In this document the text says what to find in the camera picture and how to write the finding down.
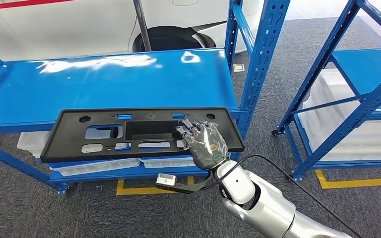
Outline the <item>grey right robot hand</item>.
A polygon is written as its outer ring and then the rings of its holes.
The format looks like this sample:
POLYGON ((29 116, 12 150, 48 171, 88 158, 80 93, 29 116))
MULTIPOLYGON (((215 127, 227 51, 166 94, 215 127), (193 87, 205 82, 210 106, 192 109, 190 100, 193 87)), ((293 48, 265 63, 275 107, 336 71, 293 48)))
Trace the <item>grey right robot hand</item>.
POLYGON ((210 170, 226 161, 228 147, 218 130, 218 124, 183 119, 176 126, 176 132, 182 137, 184 150, 191 153, 198 168, 210 170))

